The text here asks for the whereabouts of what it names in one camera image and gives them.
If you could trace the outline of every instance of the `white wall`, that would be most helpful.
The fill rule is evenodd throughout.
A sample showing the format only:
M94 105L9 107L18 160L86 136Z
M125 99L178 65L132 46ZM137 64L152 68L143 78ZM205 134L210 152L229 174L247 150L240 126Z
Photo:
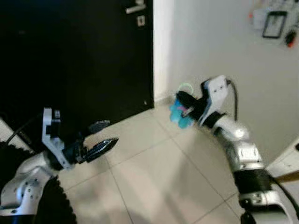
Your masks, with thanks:
M233 78L240 120L271 161L299 133L298 48L277 46L253 31L251 0L154 3L155 100L182 82L192 83L199 95L198 85L208 77ZM226 109L232 110L230 103Z

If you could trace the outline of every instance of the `tile floor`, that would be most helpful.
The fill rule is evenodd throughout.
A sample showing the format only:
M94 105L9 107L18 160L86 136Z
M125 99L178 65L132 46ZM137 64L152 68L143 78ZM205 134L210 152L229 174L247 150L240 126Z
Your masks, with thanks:
M86 140L118 136L105 156L59 178L79 224L238 224L242 212L225 155L206 132L179 129L168 105Z

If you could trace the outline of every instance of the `black wheel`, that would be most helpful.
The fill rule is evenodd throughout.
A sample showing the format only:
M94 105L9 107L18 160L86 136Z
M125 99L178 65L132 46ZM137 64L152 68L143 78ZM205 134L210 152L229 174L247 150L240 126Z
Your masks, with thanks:
M0 192L11 180L19 165L29 158L30 153L13 145L2 149L0 142ZM57 178L48 181L39 202L35 224L75 224L76 216Z

